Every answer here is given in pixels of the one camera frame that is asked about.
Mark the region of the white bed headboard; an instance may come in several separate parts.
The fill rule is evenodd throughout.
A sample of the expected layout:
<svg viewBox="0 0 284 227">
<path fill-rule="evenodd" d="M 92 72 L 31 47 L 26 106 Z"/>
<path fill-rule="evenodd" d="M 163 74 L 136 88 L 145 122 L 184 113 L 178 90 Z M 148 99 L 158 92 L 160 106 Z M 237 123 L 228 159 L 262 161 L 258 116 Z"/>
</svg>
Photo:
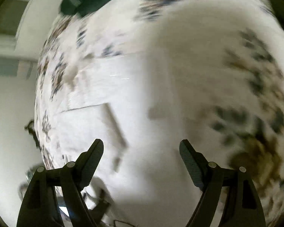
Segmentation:
<svg viewBox="0 0 284 227">
<path fill-rule="evenodd" d="M 0 76 L 29 79 L 62 0 L 0 0 Z"/>
</svg>

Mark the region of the floral bed blanket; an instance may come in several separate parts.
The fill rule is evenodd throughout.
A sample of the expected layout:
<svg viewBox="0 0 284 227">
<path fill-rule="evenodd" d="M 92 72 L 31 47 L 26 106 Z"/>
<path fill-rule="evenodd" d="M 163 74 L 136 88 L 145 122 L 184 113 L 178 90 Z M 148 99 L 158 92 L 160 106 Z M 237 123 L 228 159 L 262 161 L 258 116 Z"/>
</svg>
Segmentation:
<svg viewBox="0 0 284 227">
<path fill-rule="evenodd" d="M 111 0 L 57 18 L 38 62 L 35 129 L 44 163 L 75 161 L 60 145 L 67 75 L 85 58 L 162 49 L 170 61 L 185 138 L 223 168 L 244 167 L 266 226 L 284 216 L 284 30 L 269 0 Z M 93 208 L 103 189 L 84 188 Z M 101 226 L 134 226 L 110 216 Z"/>
</svg>

